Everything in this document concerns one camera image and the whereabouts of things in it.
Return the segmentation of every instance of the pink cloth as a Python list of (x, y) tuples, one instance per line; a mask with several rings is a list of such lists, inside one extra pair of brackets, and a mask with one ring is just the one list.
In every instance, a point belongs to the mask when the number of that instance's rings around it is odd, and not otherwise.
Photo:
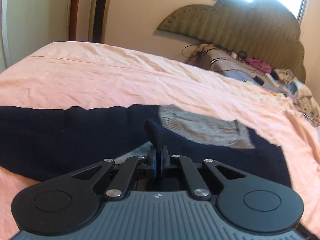
[(272, 68), (262, 60), (258, 60), (255, 57), (247, 57), (246, 62), (257, 70), (263, 73), (271, 73)]
[[(175, 104), (194, 113), (237, 119), (281, 146), (293, 189), (305, 204), (302, 223), (320, 236), (317, 134), (290, 99), (162, 57), (84, 42), (49, 44), (0, 75), (2, 106), (89, 109), (132, 104)], [(0, 168), (1, 240), (18, 231), (10, 212), (12, 198), (33, 183)]]

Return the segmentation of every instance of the black vertical strip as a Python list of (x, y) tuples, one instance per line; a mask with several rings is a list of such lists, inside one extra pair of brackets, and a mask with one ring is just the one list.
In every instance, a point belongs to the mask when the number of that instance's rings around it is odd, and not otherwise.
[(96, 9), (94, 12), (92, 42), (101, 43), (104, 9), (106, 0), (97, 0)]

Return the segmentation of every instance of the green headboard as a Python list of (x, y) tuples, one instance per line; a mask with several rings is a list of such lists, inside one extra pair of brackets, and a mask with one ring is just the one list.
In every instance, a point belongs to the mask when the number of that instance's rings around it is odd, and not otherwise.
[(180, 33), (245, 52), (272, 68), (290, 68), (305, 82), (300, 25), (277, 0), (218, 0), (215, 5), (188, 5), (170, 14), (158, 30)]

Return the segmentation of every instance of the mattress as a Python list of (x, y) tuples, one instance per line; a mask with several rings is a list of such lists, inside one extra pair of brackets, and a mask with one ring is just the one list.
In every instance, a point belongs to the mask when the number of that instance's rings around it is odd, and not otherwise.
[[(49, 44), (0, 75), (1, 106), (90, 109), (132, 104), (175, 104), (198, 114), (237, 119), (281, 146), (293, 189), (305, 204), (301, 222), (320, 236), (317, 134), (290, 99), (163, 57), (84, 42)], [(0, 168), (1, 240), (18, 231), (10, 212), (13, 197), (34, 183)]]

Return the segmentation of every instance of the navy blue fabric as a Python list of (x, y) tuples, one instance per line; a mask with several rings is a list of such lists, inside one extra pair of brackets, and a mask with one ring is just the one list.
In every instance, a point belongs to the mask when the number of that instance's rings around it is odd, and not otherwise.
[(0, 166), (35, 180), (47, 180), (115, 159), (148, 141), (147, 119), (156, 131), (153, 143), (162, 141), (170, 155), (179, 154), (201, 163), (205, 158), (291, 186), (280, 147), (249, 129), (252, 150), (194, 143), (164, 128), (159, 106), (132, 105), (84, 110), (0, 107)]

